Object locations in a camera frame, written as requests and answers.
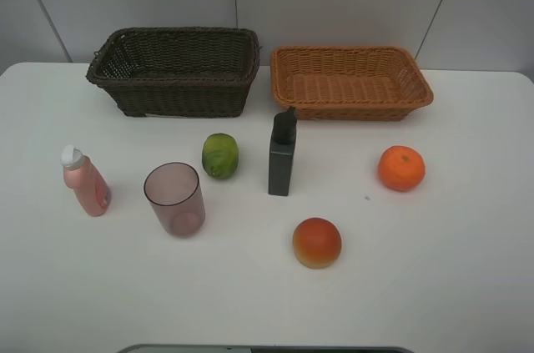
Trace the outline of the dark grey pump bottle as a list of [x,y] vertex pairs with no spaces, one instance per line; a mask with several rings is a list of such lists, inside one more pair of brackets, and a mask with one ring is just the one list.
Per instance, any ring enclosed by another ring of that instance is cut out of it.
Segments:
[[270,137],[268,194],[288,196],[296,145],[295,108],[275,115]]

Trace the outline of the pink bottle white cap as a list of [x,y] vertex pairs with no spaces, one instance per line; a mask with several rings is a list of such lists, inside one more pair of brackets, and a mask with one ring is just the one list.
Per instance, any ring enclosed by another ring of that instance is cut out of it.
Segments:
[[60,156],[63,181],[76,195],[84,211],[98,217],[111,202],[111,192],[91,159],[73,145],[65,146]]

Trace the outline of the red orange peach fruit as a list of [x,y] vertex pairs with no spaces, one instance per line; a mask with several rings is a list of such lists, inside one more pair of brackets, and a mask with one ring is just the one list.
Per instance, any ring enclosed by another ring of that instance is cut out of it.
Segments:
[[295,228],[292,238],[297,260],[307,268],[319,270],[334,264],[340,257],[342,238],[330,221],[309,218]]

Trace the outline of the dark brown wicker basket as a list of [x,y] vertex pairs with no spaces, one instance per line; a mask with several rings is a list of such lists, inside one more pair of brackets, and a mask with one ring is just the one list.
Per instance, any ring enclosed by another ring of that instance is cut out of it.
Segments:
[[123,28],[95,53],[86,79],[129,117],[235,118],[259,51],[246,28]]

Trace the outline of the orange mandarin fruit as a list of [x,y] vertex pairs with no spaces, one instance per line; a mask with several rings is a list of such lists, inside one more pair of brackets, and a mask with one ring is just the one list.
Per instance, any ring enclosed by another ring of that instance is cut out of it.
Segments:
[[422,156],[414,149],[395,145],[386,149],[381,155],[377,174],[386,188],[408,192],[425,178],[426,165]]

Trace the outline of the translucent purple plastic cup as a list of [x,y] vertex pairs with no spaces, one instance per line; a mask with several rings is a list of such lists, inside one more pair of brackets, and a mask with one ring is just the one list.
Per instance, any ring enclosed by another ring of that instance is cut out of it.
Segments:
[[199,174],[189,164],[162,164],[144,181],[144,195],[164,230],[176,237],[196,234],[205,222]]

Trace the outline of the green lime fruit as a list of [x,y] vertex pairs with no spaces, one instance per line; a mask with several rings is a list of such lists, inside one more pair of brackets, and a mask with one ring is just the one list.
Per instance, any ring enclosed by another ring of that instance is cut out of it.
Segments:
[[209,177],[230,178],[239,165],[239,147],[234,137],[223,133],[211,134],[204,141],[201,162]]

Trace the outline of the orange wicker basket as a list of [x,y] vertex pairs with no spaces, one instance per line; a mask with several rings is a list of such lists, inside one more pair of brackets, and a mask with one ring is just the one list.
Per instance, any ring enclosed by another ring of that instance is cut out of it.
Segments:
[[391,46],[279,47],[270,84],[298,119],[399,121],[434,99],[415,59]]

